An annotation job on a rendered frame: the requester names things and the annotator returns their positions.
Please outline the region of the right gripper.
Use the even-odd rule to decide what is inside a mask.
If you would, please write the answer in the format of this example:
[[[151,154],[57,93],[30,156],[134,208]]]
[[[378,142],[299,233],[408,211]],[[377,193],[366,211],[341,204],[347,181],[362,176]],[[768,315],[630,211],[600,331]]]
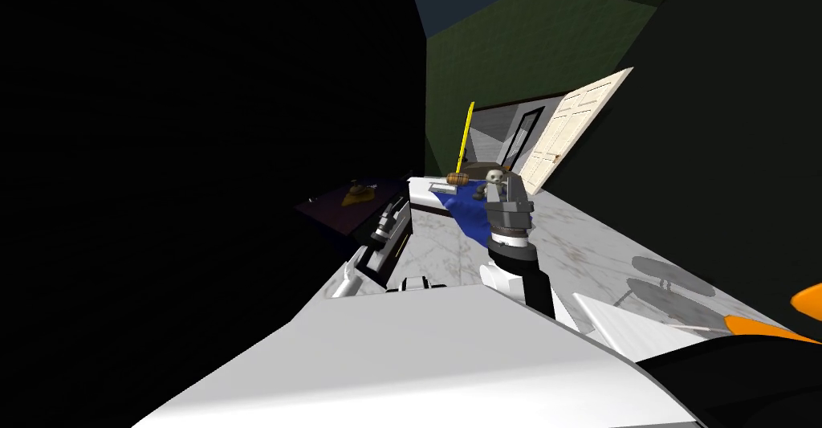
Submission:
[[[515,173],[507,175],[506,197],[507,202],[504,202],[504,183],[487,182],[485,209],[491,231],[503,233],[531,230],[534,202],[528,200],[523,179]]]

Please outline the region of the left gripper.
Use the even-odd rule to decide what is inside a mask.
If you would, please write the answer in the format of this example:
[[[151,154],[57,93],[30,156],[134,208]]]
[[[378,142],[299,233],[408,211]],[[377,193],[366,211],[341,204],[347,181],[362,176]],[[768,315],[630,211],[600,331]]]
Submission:
[[[393,234],[393,228],[397,225],[398,214],[409,202],[407,197],[400,197],[396,202],[389,203],[380,215],[378,226],[375,229],[375,240],[379,243],[386,243]]]

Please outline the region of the white bed with blue blanket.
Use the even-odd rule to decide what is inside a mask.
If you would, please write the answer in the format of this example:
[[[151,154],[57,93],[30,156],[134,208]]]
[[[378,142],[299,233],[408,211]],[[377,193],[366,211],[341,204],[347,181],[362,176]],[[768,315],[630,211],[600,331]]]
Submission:
[[[491,170],[481,181],[468,181],[457,185],[444,177],[411,177],[408,179],[410,201],[423,210],[444,210],[457,222],[469,238],[488,246],[489,243],[502,246],[525,247],[528,232],[492,232],[487,219],[487,182],[505,184],[507,175],[502,170]]]

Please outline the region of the dark nightstand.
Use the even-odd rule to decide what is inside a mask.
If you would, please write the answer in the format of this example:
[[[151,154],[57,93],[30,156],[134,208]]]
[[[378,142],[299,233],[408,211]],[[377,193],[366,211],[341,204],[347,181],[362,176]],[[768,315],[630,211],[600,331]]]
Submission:
[[[376,223],[385,208],[406,190],[407,183],[401,179],[354,179],[299,203],[295,209],[333,234],[352,237],[365,224]]]

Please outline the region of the yellow pole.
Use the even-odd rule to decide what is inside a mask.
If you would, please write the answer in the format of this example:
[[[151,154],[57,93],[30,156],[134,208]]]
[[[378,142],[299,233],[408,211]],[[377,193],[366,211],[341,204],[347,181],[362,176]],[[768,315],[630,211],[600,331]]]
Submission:
[[[467,144],[467,140],[468,140],[468,136],[469,136],[469,132],[470,132],[470,124],[471,124],[471,121],[472,121],[474,106],[475,106],[475,102],[472,101],[470,103],[470,106],[469,106],[468,111],[467,111],[466,122],[464,124],[464,130],[463,130],[463,133],[462,133],[462,139],[461,139],[460,150],[459,150],[459,155],[458,155],[458,162],[456,164],[456,169],[455,169],[456,173],[461,172],[462,165],[463,165],[464,161],[466,160],[465,159],[466,144]]]

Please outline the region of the cream panelled door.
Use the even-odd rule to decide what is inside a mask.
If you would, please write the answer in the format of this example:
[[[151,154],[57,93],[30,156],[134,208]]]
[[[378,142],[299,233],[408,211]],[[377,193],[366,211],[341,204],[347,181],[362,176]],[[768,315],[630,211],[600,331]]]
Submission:
[[[569,92],[559,102],[519,171],[524,189],[530,195],[537,194],[543,187],[631,70],[628,67],[596,80]]]

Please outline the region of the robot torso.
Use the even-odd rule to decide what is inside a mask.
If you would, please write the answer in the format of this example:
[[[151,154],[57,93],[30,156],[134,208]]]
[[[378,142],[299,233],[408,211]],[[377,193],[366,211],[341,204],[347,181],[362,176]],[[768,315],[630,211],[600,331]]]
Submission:
[[[695,423],[627,358],[481,284],[319,300],[133,428]]]

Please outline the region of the orange rounded object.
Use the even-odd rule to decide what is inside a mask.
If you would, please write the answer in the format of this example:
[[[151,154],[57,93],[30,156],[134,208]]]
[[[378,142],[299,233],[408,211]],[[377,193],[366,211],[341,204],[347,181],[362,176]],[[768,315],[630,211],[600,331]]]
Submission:
[[[822,283],[797,292],[790,300],[790,305],[804,316],[822,321]],[[820,344],[812,338],[801,336],[785,328],[765,324],[763,322],[741,316],[725,316],[724,324],[728,331],[735,336],[756,335],[776,336],[789,340]]]

